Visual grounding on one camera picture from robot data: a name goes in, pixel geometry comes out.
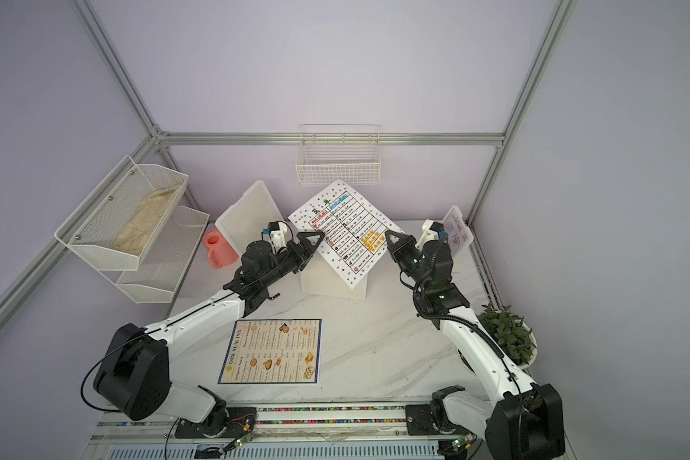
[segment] white pot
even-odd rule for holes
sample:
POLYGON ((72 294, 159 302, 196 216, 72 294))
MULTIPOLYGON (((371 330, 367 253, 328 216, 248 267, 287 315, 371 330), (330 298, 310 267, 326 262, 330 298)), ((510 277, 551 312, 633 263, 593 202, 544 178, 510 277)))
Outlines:
MULTIPOLYGON (((529 328, 529 326, 527 326, 527 323, 524 323, 522 325, 522 327, 524 327, 524 329, 527 332, 529 332, 530 328, 529 328)), ((536 337, 534 336, 534 333, 529 334, 529 338, 531 338, 532 343, 534 343, 534 349, 532 350, 531 358, 529 358, 529 364, 522 364, 521 366, 519 366, 519 369, 521 369, 521 370, 524 370, 527 367, 534 364, 534 361, 536 360, 536 354, 539 351, 539 348, 537 348, 537 346, 536 346, 536 337)))

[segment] pink cup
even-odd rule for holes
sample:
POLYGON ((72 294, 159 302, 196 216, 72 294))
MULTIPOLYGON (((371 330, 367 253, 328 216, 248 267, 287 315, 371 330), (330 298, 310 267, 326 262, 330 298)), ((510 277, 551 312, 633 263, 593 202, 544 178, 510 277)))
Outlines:
POLYGON ((207 248, 207 262, 213 268, 218 269, 238 260, 238 253, 216 228, 204 234, 202 244, 207 248))

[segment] menu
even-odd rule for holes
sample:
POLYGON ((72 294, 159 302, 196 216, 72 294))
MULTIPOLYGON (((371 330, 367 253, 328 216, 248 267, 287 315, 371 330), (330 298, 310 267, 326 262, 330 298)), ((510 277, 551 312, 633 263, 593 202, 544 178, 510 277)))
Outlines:
POLYGON ((384 233, 403 233, 342 180, 335 180, 295 210, 289 220, 302 231, 324 232, 324 241, 317 250, 350 289, 388 251, 384 233))
POLYGON ((235 322, 218 383, 317 383, 321 319, 235 322))

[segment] beige cloth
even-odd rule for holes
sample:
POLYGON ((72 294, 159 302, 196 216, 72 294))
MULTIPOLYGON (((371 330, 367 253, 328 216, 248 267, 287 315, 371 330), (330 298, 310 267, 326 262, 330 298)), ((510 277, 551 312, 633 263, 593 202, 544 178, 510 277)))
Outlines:
POLYGON ((135 214, 112 243, 112 249, 121 253, 140 255, 171 205, 176 192, 181 188, 182 186, 174 186, 169 189, 156 189, 146 198, 140 200, 135 214))

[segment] vent grille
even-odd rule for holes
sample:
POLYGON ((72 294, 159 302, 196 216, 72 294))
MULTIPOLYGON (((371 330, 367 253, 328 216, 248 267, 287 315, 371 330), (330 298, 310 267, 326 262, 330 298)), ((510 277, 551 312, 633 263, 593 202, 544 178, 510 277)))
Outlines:
MULTIPOLYGON (((199 449, 224 447, 225 444, 193 444, 180 447, 170 444, 168 458, 194 458, 199 449)), ((321 458, 340 460, 441 460, 437 454, 437 441, 343 441, 343 442, 253 442, 238 447, 226 458, 282 458, 305 460, 321 458)), ((114 445, 107 456, 109 460, 145 460, 163 458, 163 444, 114 445)))

